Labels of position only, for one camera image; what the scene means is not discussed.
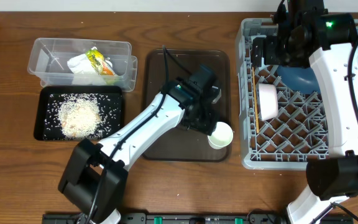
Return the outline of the pale green cup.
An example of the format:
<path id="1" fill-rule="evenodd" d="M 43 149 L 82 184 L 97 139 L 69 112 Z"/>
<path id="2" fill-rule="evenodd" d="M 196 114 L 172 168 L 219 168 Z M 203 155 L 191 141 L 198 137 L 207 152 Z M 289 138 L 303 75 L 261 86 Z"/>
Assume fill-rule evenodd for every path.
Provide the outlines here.
<path id="1" fill-rule="evenodd" d="M 213 149 L 222 149 L 232 143 L 234 133 L 230 125 L 224 122 L 217 122 L 216 128 L 210 136 L 208 143 Z"/>

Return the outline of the dark blue plate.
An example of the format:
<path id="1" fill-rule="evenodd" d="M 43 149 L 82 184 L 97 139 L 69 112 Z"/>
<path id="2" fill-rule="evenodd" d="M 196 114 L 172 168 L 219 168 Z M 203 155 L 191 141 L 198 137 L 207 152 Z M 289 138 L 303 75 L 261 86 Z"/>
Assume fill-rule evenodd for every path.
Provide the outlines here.
<path id="1" fill-rule="evenodd" d="M 279 66 L 277 74 L 281 76 L 282 82 L 293 91 L 307 95 L 314 92 L 320 93 L 318 81 L 311 68 Z"/>

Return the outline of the wooden chopstick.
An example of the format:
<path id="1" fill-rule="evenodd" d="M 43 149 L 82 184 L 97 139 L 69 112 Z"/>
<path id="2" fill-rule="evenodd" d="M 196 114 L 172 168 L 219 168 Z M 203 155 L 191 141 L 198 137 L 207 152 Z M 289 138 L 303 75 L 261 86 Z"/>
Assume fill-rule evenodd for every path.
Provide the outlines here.
<path id="1" fill-rule="evenodd" d="M 259 134 L 259 114 L 258 114 L 258 107 L 257 107 L 257 91 L 256 91 L 254 67 L 252 67 L 252 87 L 253 87 L 253 96 L 254 96 L 255 128 L 256 128 L 256 134 Z"/>

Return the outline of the white bowl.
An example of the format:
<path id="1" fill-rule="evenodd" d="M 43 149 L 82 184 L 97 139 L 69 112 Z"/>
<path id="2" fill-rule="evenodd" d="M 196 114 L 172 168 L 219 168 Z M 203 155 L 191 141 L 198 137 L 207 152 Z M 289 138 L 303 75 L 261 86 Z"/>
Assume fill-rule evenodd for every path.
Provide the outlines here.
<path id="1" fill-rule="evenodd" d="M 278 97 L 275 85 L 258 84 L 260 118 L 262 121 L 278 116 Z"/>

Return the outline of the yellow snack wrapper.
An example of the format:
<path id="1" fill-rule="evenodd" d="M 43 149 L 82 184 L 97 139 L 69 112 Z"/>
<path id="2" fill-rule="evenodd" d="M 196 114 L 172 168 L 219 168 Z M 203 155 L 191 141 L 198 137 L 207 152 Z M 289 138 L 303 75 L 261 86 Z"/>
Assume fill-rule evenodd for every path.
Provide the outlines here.
<path id="1" fill-rule="evenodd" d="M 91 48 L 85 53 L 91 66 L 99 75 L 116 76 L 112 69 L 112 65 L 104 58 L 104 55 L 98 51 L 96 47 Z"/>

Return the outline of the rice and food scraps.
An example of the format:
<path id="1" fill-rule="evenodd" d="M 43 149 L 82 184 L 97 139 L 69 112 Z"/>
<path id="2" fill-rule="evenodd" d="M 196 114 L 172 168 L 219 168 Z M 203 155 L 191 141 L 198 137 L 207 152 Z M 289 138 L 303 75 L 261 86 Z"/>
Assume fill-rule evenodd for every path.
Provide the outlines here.
<path id="1" fill-rule="evenodd" d="M 117 93 L 62 93 L 48 98 L 43 140 L 102 139 L 121 126 L 122 96 Z"/>

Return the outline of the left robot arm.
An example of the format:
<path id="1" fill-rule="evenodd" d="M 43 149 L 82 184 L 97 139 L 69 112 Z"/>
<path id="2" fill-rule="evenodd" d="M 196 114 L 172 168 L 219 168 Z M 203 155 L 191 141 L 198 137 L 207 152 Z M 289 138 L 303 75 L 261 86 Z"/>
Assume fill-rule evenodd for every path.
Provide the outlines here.
<path id="1" fill-rule="evenodd" d="M 141 114 L 114 134 L 74 148 L 58 190 L 85 215 L 86 223 L 118 223 L 117 211 L 130 168 L 167 131 L 182 125 L 207 136 L 219 120 L 213 104 L 220 87 L 215 73 L 202 65 L 187 79 L 167 81 Z"/>

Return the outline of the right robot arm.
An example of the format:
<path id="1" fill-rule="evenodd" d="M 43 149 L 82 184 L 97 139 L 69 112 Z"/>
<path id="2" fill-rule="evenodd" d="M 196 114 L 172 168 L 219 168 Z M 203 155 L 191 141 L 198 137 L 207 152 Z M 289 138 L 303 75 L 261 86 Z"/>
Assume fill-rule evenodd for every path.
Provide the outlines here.
<path id="1" fill-rule="evenodd" d="M 282 1 L 272 20 L 278 32 L 254 39 L 253 67 L 311 68 L 328 125 L 329 157 L 307 163 L 307 186 L 280 221 L 319 223 L 358 196 L 358 26 L 311 0 Z"/>

